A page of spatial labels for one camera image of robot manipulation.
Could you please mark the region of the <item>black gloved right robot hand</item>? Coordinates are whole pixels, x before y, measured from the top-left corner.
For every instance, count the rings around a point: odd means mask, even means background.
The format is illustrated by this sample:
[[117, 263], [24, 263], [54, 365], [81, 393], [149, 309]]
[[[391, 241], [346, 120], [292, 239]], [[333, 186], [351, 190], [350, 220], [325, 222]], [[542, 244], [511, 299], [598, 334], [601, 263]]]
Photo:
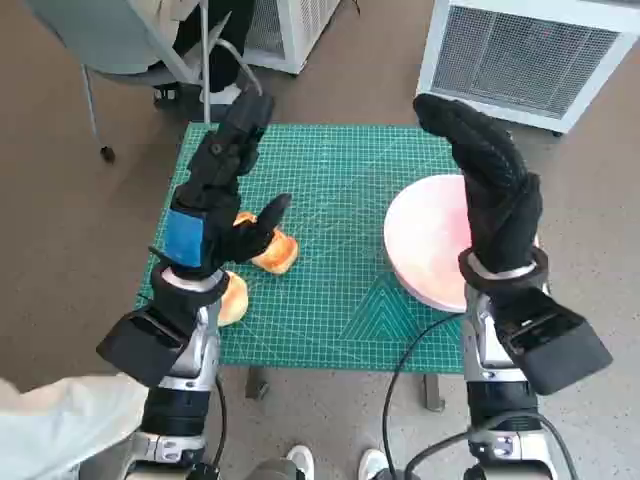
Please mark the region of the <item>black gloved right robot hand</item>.
[[413, 100], [419, 124], [451, 145], [462, 171], [472, 251], [492, 274], [533, 262], [542, 214], [539, 176], [527, 169], [510, 134], [469, 105], [429, 94]]

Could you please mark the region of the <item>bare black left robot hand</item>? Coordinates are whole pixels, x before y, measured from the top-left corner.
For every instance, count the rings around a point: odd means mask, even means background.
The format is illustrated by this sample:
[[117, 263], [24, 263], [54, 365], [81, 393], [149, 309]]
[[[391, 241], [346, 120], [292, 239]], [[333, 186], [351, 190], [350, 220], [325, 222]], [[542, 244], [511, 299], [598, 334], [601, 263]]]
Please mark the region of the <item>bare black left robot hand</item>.
[[241, 206], [238, 178], [255, 166], [258, 146], [272, 118], [274, 99], [247, 90], [207, 132], [189, 165], [189, 178], [173, 193], [164, 247], [149, 251], [182, 278], [204, 279], [224, 263], [246, 262], [266, 251], [292, 195], [273, 198], [252, 222], [236, 222]]

